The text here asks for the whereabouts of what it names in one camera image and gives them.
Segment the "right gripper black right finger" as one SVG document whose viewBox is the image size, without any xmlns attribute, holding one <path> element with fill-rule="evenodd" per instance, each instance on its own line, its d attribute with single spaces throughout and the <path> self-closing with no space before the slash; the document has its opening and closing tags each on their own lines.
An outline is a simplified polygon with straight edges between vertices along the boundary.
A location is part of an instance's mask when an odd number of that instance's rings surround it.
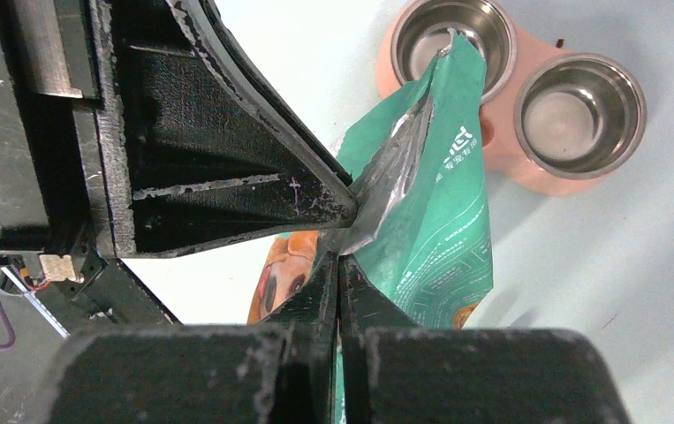
<svg viewBox="0 0 674 424">
<path fill-rule="evenodd" d="M 428 329 L 338 263 L 350 423 L 627 423 L 610 370 L 568 329 Z"/>
</svg>

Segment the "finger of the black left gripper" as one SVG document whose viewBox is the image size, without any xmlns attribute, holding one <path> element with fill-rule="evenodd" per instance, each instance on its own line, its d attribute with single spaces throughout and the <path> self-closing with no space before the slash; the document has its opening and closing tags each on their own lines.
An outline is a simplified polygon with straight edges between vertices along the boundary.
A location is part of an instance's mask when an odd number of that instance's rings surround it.
<svg viewBox="0 0 674 424">
<path fill-rule="evenodd" d="M 173 258 L 342 228 L 351 177 L 250 61 L 212 1 L 92 1 L 98 239 Z"/>
</svg>

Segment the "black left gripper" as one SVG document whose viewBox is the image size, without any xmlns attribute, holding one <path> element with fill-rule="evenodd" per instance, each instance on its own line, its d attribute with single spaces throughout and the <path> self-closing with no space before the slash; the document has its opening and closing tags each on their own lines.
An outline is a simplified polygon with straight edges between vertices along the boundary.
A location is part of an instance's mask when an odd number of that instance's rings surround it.
<svg viewBox="0 0 674 424">
<path fill-rule="evenodd" d="M 0 1 L 0 265 L 95 245 L 101 103 L 86 1 Z"/>
</svg>

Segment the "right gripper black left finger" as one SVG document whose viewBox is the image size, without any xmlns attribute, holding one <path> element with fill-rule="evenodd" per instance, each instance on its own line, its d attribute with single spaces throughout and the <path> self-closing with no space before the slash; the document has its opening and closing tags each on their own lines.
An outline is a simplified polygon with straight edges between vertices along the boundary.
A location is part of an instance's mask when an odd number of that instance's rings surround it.
<svg viewBox="0 0 674 424">
<path fill-rule="evenodd" d="M 335 254 L 262 322 L 118 326 L 59 350 L 34 402 L 38 423 L 331 423 Z"/>
</svg>

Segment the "green pet food bag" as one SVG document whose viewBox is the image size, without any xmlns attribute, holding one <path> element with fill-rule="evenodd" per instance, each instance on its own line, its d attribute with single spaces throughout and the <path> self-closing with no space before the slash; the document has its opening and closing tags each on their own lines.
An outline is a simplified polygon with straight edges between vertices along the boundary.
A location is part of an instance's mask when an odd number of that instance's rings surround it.
<svg viewBox="0 0 674 424">
<path fill-rule="evenodd" d="M 352 255 L 367 279 L 419 325 L 463 327 L 493 287 L 482 152 L 487 66 L 459 31 L 416 81 L 349 128 L 337 160 L 358 173 L 354 225 L 278 235 L 247 320 L 257 323 L 312 278 L 321 253 Z"/>
</svg>

